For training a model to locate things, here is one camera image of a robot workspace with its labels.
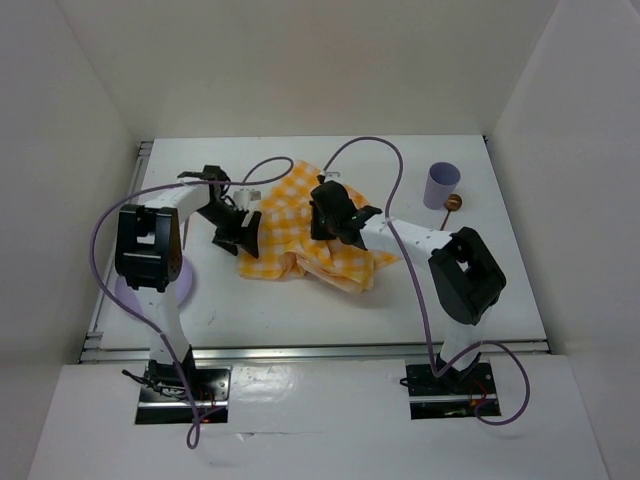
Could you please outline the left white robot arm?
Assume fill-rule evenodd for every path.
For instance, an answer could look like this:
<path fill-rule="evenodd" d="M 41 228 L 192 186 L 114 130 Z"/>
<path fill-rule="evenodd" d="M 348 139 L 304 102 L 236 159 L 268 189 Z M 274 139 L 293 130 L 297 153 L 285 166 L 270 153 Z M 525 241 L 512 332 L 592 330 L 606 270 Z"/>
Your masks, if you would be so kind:
<path fill-rule="evenodd" d="M 230 178 L 218 166 L 185 171 L 178 179 L 178 187 L 120 208 L 115 268 L 155 333 L 144 382 L 162 385 L 174 398 L 186 399 L 197 390 L 199 377 L 177 298 L 184 265 L 181 227 L 197 213 L 215 227 L 214 245 L 234 256 L 244 251 L 258 258 L 261 213 L 253 208 L 251 190 L 241 192 L 238 201 L 225 199 Z"/>

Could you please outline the yellow checkered cloth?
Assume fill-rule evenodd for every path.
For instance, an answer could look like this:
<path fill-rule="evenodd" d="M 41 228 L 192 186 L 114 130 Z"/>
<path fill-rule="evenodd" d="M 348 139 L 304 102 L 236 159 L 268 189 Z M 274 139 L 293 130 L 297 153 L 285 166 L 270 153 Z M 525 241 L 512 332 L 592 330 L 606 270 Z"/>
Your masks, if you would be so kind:
<path fill-rule="evenodd" d="M 237 257 L 236 271 L 247 279 L 276 281 L 310 274 L 347 293 L 374 285 L 375 273 L 396 263 L 393 254 L 360 250 L 338 240 L 311 238 L 310 192 L 320 170 L 298 161 L 293 170 L 261 200 L 259 257 Z"/>

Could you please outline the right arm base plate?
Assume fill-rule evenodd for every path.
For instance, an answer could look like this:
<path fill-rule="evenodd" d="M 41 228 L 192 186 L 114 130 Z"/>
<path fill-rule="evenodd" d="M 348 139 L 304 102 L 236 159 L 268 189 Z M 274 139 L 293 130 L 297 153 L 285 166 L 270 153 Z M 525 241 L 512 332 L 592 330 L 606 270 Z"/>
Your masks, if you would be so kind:
<path fill-rule="evenodd" d="M 407 365 L 405 377 L 399 384 L 408 391 L 412 420 L 472 418 L 475 409 L 482 417 L 501 415 L 488 362 L 479 363 L 458 383 L 435 378 L 427 364 Z"/>

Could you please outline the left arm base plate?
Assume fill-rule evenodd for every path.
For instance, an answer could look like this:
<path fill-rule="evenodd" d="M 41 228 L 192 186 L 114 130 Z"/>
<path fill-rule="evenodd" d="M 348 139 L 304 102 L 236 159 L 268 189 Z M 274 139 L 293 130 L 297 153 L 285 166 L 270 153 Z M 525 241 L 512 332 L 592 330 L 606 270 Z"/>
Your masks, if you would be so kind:
<path fill-rule="evenodd" d="M 202 422 L 226 423 L 231 387 L 230 367 L 203 368 L 195 375 L 192 396 L 203 417 Z M 180 381 L 153 386 L 148 380 L 141 384 L 137 404 L 136 425 L 175 425 L 193 422 L 191 406 Z"/>

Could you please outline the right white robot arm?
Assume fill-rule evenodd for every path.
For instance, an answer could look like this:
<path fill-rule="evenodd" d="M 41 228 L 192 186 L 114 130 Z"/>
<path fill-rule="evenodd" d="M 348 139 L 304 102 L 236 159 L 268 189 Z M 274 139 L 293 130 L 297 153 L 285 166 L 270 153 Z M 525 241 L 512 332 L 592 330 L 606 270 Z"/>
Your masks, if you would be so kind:
<path fill-rule="evenodd" d="M 480 235 L 472 228 L 433 230 L 386 216 L 377 207 L 361 208 L 344 185 L 325 176 L 311 191 L 311 237 L 337 240 L 373 253 L 405 260 L 413 281 L 416 266 L 431 274 L 440 306 L 449 318 L 433 370 L 441 388 L 460 391 L 480 359 L 473 346 L 484 333 L 485 316 L 506 287 L 506 277 Z"/>

